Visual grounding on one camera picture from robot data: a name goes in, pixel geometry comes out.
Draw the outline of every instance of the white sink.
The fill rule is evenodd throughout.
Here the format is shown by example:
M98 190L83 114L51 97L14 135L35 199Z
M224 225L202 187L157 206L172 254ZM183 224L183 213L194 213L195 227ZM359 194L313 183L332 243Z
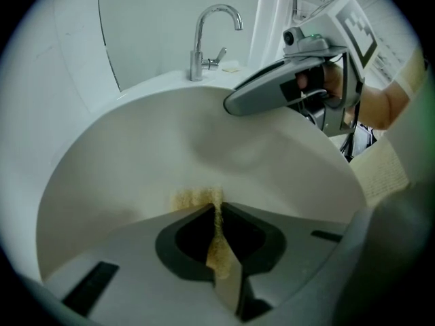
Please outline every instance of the white sink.
M282 108L233 117L230 90L149 95L97 120L71 146L43 194L37 220L41 276L110 231L169 211L171 192L221 185L226 200L348 222L365 205L329 139Z

